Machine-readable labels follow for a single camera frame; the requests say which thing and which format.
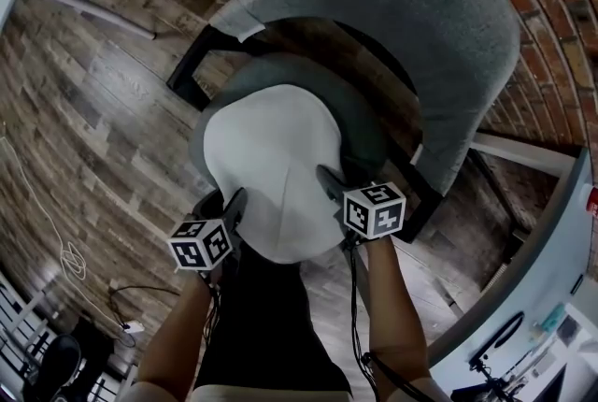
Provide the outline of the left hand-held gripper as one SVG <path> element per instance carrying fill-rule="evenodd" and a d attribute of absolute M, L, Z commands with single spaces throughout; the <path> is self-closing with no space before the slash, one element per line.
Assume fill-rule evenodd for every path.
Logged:
<path fill-rule="evenodd" d="M 166 240 L 177 269 L 209 272 L 235 250 L 235 229 L 248 203 L 248 192 L 239 188 L 227 206 L 220 197 L 206 197 Z"/>

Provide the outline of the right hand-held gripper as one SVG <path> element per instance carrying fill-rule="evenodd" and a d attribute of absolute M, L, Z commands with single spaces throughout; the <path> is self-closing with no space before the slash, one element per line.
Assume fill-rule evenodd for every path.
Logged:
<path fill-rule="evenodd" d="M 316 176 L 328 198 L 342 202 L 339 221 L 343 231 L 373 240 L 403 229 L 406 196 L 394 183 L 345 191 L 345 182 L 328 166 L 318 165 Z"/>

